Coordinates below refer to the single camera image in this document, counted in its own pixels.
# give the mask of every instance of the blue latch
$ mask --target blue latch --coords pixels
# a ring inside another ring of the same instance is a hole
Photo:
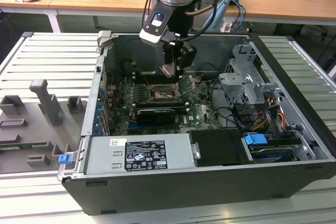
[[[250,144],[268,144],[265,135],[263,134],[248,134],[244,137],[247,145]]]
[[[62,155],[59,155],[58,164],[60,164],[60,165],[69,165],[69,164],[72,164],[72,156],[73,156],[73,154],[62,154]]]

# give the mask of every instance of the yellow wire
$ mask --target yellow wire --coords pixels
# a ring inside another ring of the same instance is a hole
[[[252,128],[252,130],[253,130],[253,131],[254,131],[254,130],[257,130],[257,129],[261,128],[262,126],[266,125],[267,123],[268,123],[268,120],[265,119],[265,120],[263,120],[260,124],[258,124],[258,125],[255,126],[254,128]]]

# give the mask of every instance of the black plastic cover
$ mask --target black plastic cover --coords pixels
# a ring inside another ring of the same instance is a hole
[[[249,163],[241,141],[243,134],[237,129],[195,130],[189,131],[189,136],[201,154],[198,167]]]

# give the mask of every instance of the desk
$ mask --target desk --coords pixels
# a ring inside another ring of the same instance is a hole
[[[60,32],[57,15],[141,17],[145,0],[39,0],[15,3],[0,0],[4,12],[46,14],[54,32]],[[247,15],[245,21],[336,25],[336,0],[240,0]],[[236,6],[226,16],[233,19]]]
[[[336,25],[336,0],[239,0],[247,12],[245,21]],[[237,15],[229,6],[226,16]]]

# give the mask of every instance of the floor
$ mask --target floor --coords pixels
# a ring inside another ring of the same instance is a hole
[[[116,32],[139,32],[141,18],[129,17],[99,17],[100,28],[94,28],[91,16],[59,16],[64,32],[68,33],[96,33],[100,30]],[[259,35],[272,35],[276,24],[252,23],[253,32]],[[325,41],[321,41],[321,28],[317,26],[304,26],[296,41],[313,58],[317,59],[331,38],[336,35],[336,26],[326,27],[328,34]],[[285,26],[282,35],[292,35],[296,27]],[[0,61],[10,52],[12,46],[24,31],[52,32],[47,16],[39,14],[9,14],[2,18],[0,23]],[[330,45],[321,57],[319,64],[323,64],[328,57],[336,51],[336,40]]]

